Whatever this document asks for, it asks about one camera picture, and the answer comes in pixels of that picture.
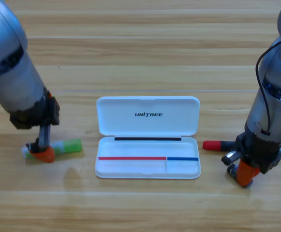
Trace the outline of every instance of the robotic arm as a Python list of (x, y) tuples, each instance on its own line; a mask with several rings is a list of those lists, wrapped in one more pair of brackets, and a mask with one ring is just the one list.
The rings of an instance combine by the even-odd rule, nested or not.
[(27, 144), (32, 154), (49, 150), (50, 125), (59, 124), (59, 104), (44, 86), (28, 53), (28, 40), (18, 19), (0, 0), (0, 104), (17, 129), (40, 126)]
[(281, 160), (281, 12), (278, 31), (279, 38), (260, 57), (259, 62), (264, 57), (260, 68), (256, 66), (260, 89), (245, 132), (231, 144), (232, 151), (222, 158), (228, 173), (242, 187), (249, 186), (254, 176), (267, 173)]

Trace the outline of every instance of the blue stripe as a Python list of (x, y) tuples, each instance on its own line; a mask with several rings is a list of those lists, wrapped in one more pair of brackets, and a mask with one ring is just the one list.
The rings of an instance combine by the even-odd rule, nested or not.
[(167, 157), (167, 160), (198, 161), (199, 159), (194, 157)]

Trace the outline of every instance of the open lid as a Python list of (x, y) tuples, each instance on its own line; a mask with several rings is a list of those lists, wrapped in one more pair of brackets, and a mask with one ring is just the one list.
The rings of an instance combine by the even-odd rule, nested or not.
[(103, 135), (191, 136), (197, 132), (200, 101), (191, 96), (101, 97), (96, 107)]

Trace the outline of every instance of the wooden table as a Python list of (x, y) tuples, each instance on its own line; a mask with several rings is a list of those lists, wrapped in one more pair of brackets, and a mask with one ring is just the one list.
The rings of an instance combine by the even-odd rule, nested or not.
[[(25, 162), (0, 106), (0, 232), (281, 232), (281, 162), (250, 189), (226, 175), (222, 153), (258, 89), (254, 65), (278, 36), (281, 0), (9, 0), (29, 54), (61, 105), (52, 139), (84, 151)], [(110, 180), (94, 173), (100, 96), (188, 95), (201, 102), (196, 180)]]

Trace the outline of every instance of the black cable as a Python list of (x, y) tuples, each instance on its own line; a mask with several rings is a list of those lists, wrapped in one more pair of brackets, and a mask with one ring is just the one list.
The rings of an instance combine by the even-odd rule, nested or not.
[(268, 118), (268, 125), (267, 125), (267, 131), (266, 133), (269, 133), (269, 129), (270, 129), (270, 114), (269, 114), (269, 107), (268, 107), (268, 102), (267, 102), (267, 99), (266, 99), (266, 96), (265, 96), (265, 93), (264, 93), (264, 90), (263, 90), (263, 87), (262, 87), (262, 84), (261, 84), (261, 81), (260, 81), (260, 77), (258, 75), (258, 66), (262, 60), (262, 58), (268, 53), (270, 52), (272, 49), (274, 49), (275, 47), (279, 46), (281, 44), (281, 41), (276, 43), (275, 45), (271, 46), (269, 49), (267, 49), (258, 59), (257, 63), (256, 63), (256, 66), (255, 66), (255, 72), (256, 72), (256, 78), (257, 78), (257, 82), (258, 82), (258, 85), (260, 86), (260, 90), (262, 92), (262, 95), (263, 95), (263, 98), (264, 98), (264, 102), (265, 102), (265, 106), (266, 106), (266, 110), (267, 110), (267, 118)]

